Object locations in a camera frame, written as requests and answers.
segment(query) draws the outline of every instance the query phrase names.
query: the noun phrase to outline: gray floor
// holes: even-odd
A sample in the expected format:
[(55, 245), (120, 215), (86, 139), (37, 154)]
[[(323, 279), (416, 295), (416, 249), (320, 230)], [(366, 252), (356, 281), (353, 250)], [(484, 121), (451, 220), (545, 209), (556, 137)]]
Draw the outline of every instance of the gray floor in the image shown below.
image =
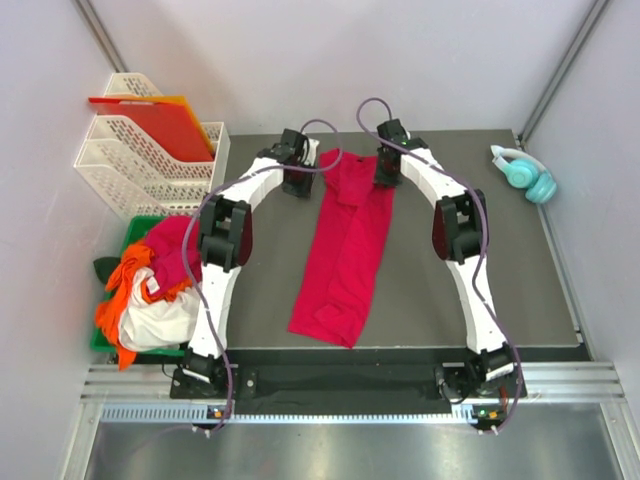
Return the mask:
[[(491, 164), (489, 145), (514, 146), (508, 130), (421, 132), (447, 169), (487, 197), (489, 281), (497, 313), (524, 346), (576, 345), (576, 335), (536, 208)], [(332, 135), (312, 135), (321, 151)], [(226, 178), (242, 175), (256, 152), (279, 136), (235, 136)], [(375, 153), (363, 133), (342, 135), (351, 152)], [(254, 249), (240, 274), (229, 314), (230, 348), (326, 347), (287, 332), (291, 310), (324, 195), (316, 177), (311, 200), (272, 192), (254, 215)], [(433, 210), (409, 181), (397, 189), (394, 214), (373, 306), (357, 347), (465, 345), (462, 308), (451, 274), (431, 246)]]
[(445, 425), (229, 425), (208, 441), (182, 429), (148, 442), (162, 429), (101, 425), (86, 479), (622, 480), (597, 405), (522, 406), (498, 438)]

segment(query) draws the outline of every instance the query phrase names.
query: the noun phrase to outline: red cloth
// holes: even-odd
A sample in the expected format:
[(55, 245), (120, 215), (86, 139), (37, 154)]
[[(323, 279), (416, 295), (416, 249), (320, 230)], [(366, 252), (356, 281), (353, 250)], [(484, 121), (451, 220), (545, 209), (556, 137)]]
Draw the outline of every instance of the red cloth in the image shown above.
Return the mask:
[[(333, 163), (338, 150), (320, 156)], [(352, 348), (364, 328), (391, 225), (395, 189), (374, 186), (376, 157), (345, 153), (327, 192), (289, 331)]]
[[(144, 239), (144, 244), (153, 250), (150, 268), (160, 286), (155, 292), (149, 292), (154, 298), (162, 296), (187, 278), (182, 264), (182, 239), (191, 217), (167, 217), (153, 227)], [(200, 252), (198, 251), (198, 222), (193, 227), (187, 244), (187, 259), (196, 280), (202, 280)]]

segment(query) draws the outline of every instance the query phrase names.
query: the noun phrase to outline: plastic basket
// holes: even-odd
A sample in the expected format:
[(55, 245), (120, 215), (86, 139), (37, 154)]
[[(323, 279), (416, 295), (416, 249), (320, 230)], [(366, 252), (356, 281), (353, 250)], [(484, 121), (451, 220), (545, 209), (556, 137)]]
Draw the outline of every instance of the plastic basket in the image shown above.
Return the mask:
[[(107, 95), (160, 95), (142, 74), (112, 76)], [(74, 167), (125, 221), (193, 212), (212, 185), (222, 182), (229, 135), (222, 122), (202, 124), (215, 147), (215, 161), (184, 163), (169, 155), (130, 118), (94, 118)]]
[[(144, 238), (149, 230), (155, 227), (160, 221), (162, 221), (165, 217), (153, 216), (139, 216), (135, 217), (129, 223), (129, 228), (127, 230), (127, 234), (124, 239), (124, 243), (122, 245), (122, 251), (124, 252), (126, 248), (134, 242)], [(108, 300), (111, 297), (112, 293), (107, 293), (105, 295), (105, 300)], [(109, 341), (102, 334), (102, 331), (96, 327), (91, 335), (90, 346), (92, 350), (97, 352), (107, 352), (107, 353), (115, 353), (116, 349), (113, 345), (109, 343)], [(181, 357), (184, 355), (183, 350), (177, 349), (169, 349), (169, 348), (156, 348), (154, 350), (149, 350), (148, 352), (138, 352), (138, 355), (168, 355), (172, 357)]]

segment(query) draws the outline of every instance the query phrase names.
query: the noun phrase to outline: red folder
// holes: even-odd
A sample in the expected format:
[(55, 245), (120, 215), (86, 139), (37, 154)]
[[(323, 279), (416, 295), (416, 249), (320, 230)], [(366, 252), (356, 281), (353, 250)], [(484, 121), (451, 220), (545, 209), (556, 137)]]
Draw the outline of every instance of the red folder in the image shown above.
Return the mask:
[(209, 146), (183, 105), (135, 99), (89, 97), (99, 115), (124, 115), (138, 124), (169, 155), (182, 162), (210, 162)]

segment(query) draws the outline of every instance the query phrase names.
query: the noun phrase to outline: ear cushion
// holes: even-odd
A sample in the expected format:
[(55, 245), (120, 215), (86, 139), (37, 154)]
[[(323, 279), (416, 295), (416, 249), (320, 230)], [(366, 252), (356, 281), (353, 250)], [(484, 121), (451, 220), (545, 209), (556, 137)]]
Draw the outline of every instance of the ear cushion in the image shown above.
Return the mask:
[(505, 174), (509, 185), (515, 188), (529, 188), (535, 185), (540, 175), (534, 163), (525, 158), (511, 162)]
[(549, 172), (542, 172), (533, 187), (527, 190), (525, 197), (533, 203), (542, 204), (551, 200), (558, 191), (558, 184)]

